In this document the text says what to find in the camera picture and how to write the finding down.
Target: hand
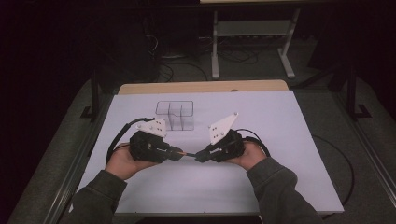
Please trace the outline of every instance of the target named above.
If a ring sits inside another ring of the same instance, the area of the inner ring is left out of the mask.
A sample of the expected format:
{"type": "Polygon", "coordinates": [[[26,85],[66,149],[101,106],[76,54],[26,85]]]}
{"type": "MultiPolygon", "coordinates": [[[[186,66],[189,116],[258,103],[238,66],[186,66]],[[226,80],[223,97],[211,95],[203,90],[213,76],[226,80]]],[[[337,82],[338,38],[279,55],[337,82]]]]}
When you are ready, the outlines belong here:
{"type": "Polygon", "coordinates": [[[245,144],[244,154],[240,157],[227,160],[227,162],[240,165],[246,171],[248,171],[259,161],[262,161],[267,157],[265,156],[264,152],[262,152],[262,149],[257,144],[252,142],[244,142],[244,144],[245,144]]]}
{"type": "Polygon", "coordinates": [[[114,151],[105,168],[109,173],[127,180],[137,172],[158,164],[152,161],[135,161],[129,152],[129,144],[121,143],[114,151]]]}

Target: person's right arm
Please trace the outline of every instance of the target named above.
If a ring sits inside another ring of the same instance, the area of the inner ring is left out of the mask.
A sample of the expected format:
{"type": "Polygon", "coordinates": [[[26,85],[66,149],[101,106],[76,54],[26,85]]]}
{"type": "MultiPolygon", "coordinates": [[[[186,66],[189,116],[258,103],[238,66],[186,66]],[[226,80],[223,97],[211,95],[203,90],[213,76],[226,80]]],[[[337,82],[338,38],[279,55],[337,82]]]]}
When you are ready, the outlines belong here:
{"type": "Polygon", "coordinates": [[[297,175],[272,158],[266,158],[254,143],[245,143],[245,153],[229,162],[247,170],[259,201],[263,223],[323,223],[303,196],[294,188],[297,175]]]}

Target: white plastic bracket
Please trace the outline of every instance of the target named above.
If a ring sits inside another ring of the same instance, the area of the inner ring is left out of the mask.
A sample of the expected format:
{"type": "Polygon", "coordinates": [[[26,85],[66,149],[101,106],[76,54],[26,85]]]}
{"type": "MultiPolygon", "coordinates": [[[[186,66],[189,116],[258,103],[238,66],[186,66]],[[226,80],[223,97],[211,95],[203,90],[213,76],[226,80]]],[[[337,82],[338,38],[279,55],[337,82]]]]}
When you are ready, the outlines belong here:
{"type": "Polygon", "coordinates": [[[151,133],[164,138],[166,136],[166,126],[164,119],[155,119],[149,122],[138,124],[136,129],[145,133],[151,133]]]}
{"type": "Polygon", "coordinates": [[[215,145],[219,140],[223,139],[225,135],[227,135],[236,118],[238,118],[238,115],[238,113],[234,113],[209,126],[210,144],[215,145]]]}

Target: person's left hand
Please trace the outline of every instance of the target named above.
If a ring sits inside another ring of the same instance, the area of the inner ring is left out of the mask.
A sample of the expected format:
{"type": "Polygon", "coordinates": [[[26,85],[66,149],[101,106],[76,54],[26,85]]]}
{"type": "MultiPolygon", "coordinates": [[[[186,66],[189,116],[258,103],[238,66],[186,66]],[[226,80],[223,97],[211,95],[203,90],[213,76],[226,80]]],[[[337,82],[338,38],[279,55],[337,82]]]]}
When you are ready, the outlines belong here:
{"type": "Polygon", "coordinates": [[[105,170],[122,180],[127,180],[137,172],[156,164],[159,163],[153,161],[135,161],[129,152],[129,144],[121,143],[113,152],[105,170]]]}

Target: person's left arm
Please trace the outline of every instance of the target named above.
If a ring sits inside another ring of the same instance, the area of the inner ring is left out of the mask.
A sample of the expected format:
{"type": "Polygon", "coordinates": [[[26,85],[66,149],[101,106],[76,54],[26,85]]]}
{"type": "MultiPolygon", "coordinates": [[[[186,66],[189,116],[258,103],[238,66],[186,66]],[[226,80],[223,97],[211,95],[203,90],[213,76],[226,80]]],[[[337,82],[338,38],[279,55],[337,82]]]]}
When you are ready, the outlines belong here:
{"type": "Polygon", "coordinates": [[[73,197],[73,210],[60,223],[111,223],[127,185],[124,180],[155,164],[135,161],[128,145],[120,147],[111,156],[106,169],[73,197]]]}

